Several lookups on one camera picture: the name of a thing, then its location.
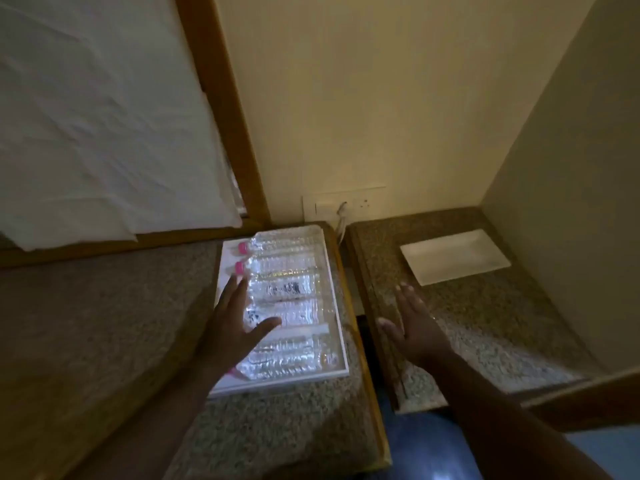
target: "granite countertop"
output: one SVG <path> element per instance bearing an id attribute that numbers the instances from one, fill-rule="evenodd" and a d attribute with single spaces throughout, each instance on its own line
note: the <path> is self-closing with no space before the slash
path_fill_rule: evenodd
<path id="1" fill-rule="evenodd" d="M 0 271 L 5 476 L 61 478 L 158 391 L 200 336 L 219 252 L 207 241 Z M 315 477 L 382 459 L 360 338 L 335 289 L 350 375 L 209 400 L 165 478 Z"/>
<path id="2" fill-rule="evenodd" d="M 419 288 L 400 246 L 478 228 L 489 234 L 511 266 L 423 287 L 436 320 L 455 350 L 510 393 L 600 375 L 601 366 L 477 208 L 350 225 L 349 247 L 355 257 L 353 265 L 360 278 L 367 318 L 383 316 L 397 322 L 394 286 L 405 281 Z M 446 404 L 432 377 L 405 361 L 371 325 L 385 382 L 395 396 L 398 412 Z"/>

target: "finger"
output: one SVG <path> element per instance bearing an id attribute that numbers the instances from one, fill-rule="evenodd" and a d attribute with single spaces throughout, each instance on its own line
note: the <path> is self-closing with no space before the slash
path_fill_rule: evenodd
<path id="1" fill-rule="evenodd" d="M 247 334 L 249 336 L 251 350 L 253 350 L 253 348 L 258 345 L 258 342 L 265 338 L 271 330 L 281 324 L 282 319 L 280 317 L 270 317 L 258 323 L 258 325 Z"/>
<path id="2" fill-rule="evenodd" d="M 386 318 L 379 318 L 378 325 L 384 331 L 389 340 L 391 340 L 396 348 L 402 352 L 404 350 L 404 333 L 400 327 Z"/>
<path id="3" fill-rule="evenodd" d="M 402 292 L 404 297 L 406 298 L 409 306 L 419 315 L 429 314 L 429 309 L 427 305 L 424 304 L 422 298 L 418 293 L 413 289 L 412 286 L 406 285 L 404 283 L 401 284 Z"/>
<path id="4" fill-rule="evenodd" d="M 236 274 L 231 274 L 224 290 L 222 290 L 222 293 L 220 293 L 220 299 L 218 300 L 218 305 L 216 306 L 216 312 L 224 312 L 227 309 L 229 300 L 231 299 L 234 291 L 236 291 L 237 282 L 238 280 L 236 278 Z"/>
<path id="5" fill-rule="evenodd" d="M 403 318 L 403 324 L 406 328 L 407 322 L 411 320 L 411 317 L 415 313 L 411 305 L 409 305 L 409 302 L 406 300 L 406 297 L 404 296 L 404 293 L 401 290 L 400 286 L 396 286 L 394 294 L 396 295 L 396 304 L 398 306 L 398 310 L 400 311 L 400 315 Z"/>
<path id="6" fill-rule="evenodd" d="M 246 289 L 249 286 L 249 281 L 246 278 L 242 278 L 240 284 L 237 286 L 231 298 L 229 298 L 229 304 L 227 306 L 227 313 L 233 320 L 242 321 L 242 315 L 246 307 Z"/>

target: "blue floor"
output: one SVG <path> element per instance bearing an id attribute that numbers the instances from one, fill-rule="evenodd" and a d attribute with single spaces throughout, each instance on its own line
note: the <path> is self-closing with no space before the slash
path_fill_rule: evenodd
<path id="1" fill-rule="evenodd" d="M 480 480 L 462 430 L 448 409 L 396 415 L 382 387 L 366 322 L 358 320 L 367 361 L 378 392 L 393 465 L 356 476 L 366 480 Z M 584 431 L 568 439 L 587 453 L 615 480 L 640 479 L 640 426 Z"/>

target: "electrical outlet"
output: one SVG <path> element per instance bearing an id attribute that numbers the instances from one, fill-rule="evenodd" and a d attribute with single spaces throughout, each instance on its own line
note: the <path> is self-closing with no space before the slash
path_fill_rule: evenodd
<path id="1" fill-rule="evenodd" d="M 305 222 L 336 222 L 338 209 L 346 202 L 345 215 L 349 222 L 380 217 L 386 204 L 386 187 L 358 189 L 346 192 L 311 194 L 302 197 Z"/>

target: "white tray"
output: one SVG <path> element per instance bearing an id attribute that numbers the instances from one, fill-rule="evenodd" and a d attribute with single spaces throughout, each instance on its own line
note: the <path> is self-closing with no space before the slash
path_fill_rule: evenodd
<path id="1" fill-rule="evenodd" d="M 272 340 L 272 339 L 284 339 L 290 337 L 299 337 L 299 336 L 309 336 L 309 335 L 318 335 L 322 333 L 330 333 L 332 338 L 334 339 L 334 343 L 340 350 L 337 352 L 340 354 L 341 364 L 338 368 L 330 370 L 330 371 L 319 371 L 311 374 L 305 374 L 300 376 L 293 376 L 282 379 L 270 379 L 270 380 L 249 380 L 242 379 L 236 377 L 235 375 L 226 374 L 220 381 L 216 384 L 215 387 L 209 393 L 209 397 L 217 397 L 220 395 L 227 394 L 235 394 L 238 392 L 247 392 L 250 390 L 258 390 L 265 389 L 268 387 L 273 387 L 277 385 L 284 384 L 293 384 L 300 382 L 308 382 L 308 381 L 318 381 L 322 379 L 330 379 L 336 377 L 344 377 L 349 375 L 349 364 L 347 362 L 347 354 L 344 347 L 344 339 L 342 337 L 342 327 L 340 325 L 340 316 L 338 313 L 338 306 L 335 298 L 335 290 L 333 288 L 333 279 L 331 276 L 331 268 L 329 266 L 329 258 L 326 251 L 326 243 L 324 242 L 324 231 L 321 227 L 317 225 L 306 226 L 307 229 L 315 228 L 317 231 L 322 234 L 322 243 L 324 248 L 324 269 L 321 272 L 326 272 L 328 274 L 327 282 L 330 283 L 331 286 L 331 297 L 333 299 L 333 309 L 335 310 L 334 314 L 331 314 L 330 319 L 327 322 L 308 325 L 308 326 L 295 326 L 295 327 L 286 327 L 279 326 L 270 332 L 264 340 Z M 229 277 L 234 272 L 234 267 L 237 261 L 246 258 L 247 256 L 243 256 L 238 251 L 238 244 L 241 242 L 249 241 L 250 238 L 244 239 L 235 239 L 233 241 L 225 241 L 222 245 L 222 256 L 220 259 L 220 270 L 218 272 L 218 287 L 216 290 L 216 303 L 220 298 L 220 294 L 224 286 L 227 284 Z"/>
<path id="2" fill-rule="evenodd" d="M 511 266 L 482 229 L 400 246 L 421 286 Z"/>

